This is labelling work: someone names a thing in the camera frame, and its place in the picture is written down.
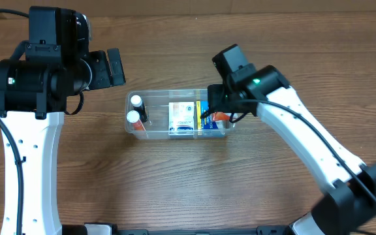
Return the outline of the clear plastic container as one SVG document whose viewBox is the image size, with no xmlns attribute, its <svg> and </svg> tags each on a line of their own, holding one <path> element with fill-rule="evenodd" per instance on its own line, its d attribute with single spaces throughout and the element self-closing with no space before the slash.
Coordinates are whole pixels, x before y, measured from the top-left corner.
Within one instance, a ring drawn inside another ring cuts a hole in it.
<svg viewBox="0 0 376 235">
<path fill-rule="evenodd" d="M 148 113 L 148 121 L 143 123 L 145 131 L 135 131 L 132 125 L 125 121 L 125 130 L 135 135 L 139 140 L 165 140 L 165 139 L 197 139 L 202 138 L 198 135 L 196 120 L 196 101 L 208 101 L 206 89 L 171 89 L 171 90 L 142 90 L 132 91 L 127 95 L 125 114 L 133 110 L 131 97 L 133 95 L 141 96 Z M 194 102 L 194 133 L 189 135 L 169 135 L 169 114 L 168 105 L 170 102 Z M 225 126 L 225 135 L 223 137 L 205 137 L 205 138 L 224 138 L 235 129 L 235 125 L 229 121 L 223 121 Z"/>
</svg>

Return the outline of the blue Vicks VapoDrops box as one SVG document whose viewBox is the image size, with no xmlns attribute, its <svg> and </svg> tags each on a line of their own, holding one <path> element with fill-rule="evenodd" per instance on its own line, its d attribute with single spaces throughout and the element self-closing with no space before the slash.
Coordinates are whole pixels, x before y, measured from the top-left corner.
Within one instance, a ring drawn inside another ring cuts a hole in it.
<svg viewBox="0 0 376 235">
<path fill-rule="evenodd" d="M 198 135 L 205 137 L 223 137 L 225 126 L 222 120 L 214 120 L 215 114 L 201 118 L 201 115 L 208 110 L 208 101 L 196 101 L 196 120 Z"/>
</svg>

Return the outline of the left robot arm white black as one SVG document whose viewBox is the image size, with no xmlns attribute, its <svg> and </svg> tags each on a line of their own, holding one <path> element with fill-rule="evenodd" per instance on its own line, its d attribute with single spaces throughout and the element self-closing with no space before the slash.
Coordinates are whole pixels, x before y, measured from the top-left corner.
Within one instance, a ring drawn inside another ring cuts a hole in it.
<svg viewBox="0 0 376 235">
<path fill-rule="evenodd" d="M 5 152 L 3 234 L 111 234 L 112 226 L 64 225 L 57 207 L 57 152 L 67 99 L 125 84 L 119 50 L 90 51 L 91 26 L 75 10 L 31 7 L 29 38 L 0 61 Z"/>
</svg>

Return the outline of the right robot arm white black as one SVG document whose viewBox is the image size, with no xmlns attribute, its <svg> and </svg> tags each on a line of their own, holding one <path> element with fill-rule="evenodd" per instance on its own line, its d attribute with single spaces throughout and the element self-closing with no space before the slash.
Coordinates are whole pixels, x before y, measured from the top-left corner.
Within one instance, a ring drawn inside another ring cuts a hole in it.
<svg viewBox="0 0 376 235">
<path fill-rule="evenodd" d="M 257 234 L 351 234 L 376 217 L 376 164 L 367 165 L 343 147 L 309 112 L 296 90 L 274 66 L 258 70 L 237 44 L 212 59 L 222 78 L 208 86 L 209 108 L 253 114 L 290 146 L 314 177 L 323 197 L 289 225 L 260 226 Z"/>
</svg>

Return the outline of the black tube white cap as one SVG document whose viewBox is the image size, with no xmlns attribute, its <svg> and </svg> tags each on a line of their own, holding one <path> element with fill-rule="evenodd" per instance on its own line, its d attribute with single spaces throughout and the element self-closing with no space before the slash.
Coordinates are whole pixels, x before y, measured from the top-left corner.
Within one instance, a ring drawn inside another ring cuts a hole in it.
<svg viewBox="0 0 376 235">
<path fill-rule="evenodd" d="M 141 96 L 133 95 L 131 97 L 131 104 L 133 106 L 133 110 L 137 111 L 140 115 L 140 120 L 142 123 L 148 121 L 148 113 L 146 111 L 146 107 L 144 101 L 142 100 Z"/>
</svg>

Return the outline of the orange tube white cap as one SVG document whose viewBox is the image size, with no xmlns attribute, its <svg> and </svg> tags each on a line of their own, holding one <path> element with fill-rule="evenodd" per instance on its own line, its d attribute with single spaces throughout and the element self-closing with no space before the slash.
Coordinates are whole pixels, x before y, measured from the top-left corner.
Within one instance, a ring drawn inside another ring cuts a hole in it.
<svg viewBox="0 0 376 235">
<path fill-rule="evenodd" d="M 126 118 L 127 118 L 127 121 L 132 125 L 135 131 L 146 130 L 140 119 L 140 114 L 137 111 L 131 110 L 130 112 L 127 113 Z"/>
</svg>

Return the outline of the red Panadol box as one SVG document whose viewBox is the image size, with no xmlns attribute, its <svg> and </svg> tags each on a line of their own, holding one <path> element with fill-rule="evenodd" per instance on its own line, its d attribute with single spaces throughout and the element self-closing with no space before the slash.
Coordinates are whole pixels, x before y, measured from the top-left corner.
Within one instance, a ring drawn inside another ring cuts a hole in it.
<svg viewBox="0 0 376 235">
<path fill-rule="evenodd" d="M 212 115 L 212 121 L 234 121 L 237 117 L 236 113 L 216 112 Z"/>
</svg>

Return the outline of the white Hansaplast plaster box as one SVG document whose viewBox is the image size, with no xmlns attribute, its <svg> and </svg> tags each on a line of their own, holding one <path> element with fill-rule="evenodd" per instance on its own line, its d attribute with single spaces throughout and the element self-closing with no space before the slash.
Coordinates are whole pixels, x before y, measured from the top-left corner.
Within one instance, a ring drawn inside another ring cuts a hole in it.
<svg viewBox="0 0 376 235">
<path fill-rule="evenodd" d="M 194 133 L 194 102 L 170 102 L 169 135 L 189 135 Z"/>
</svg>

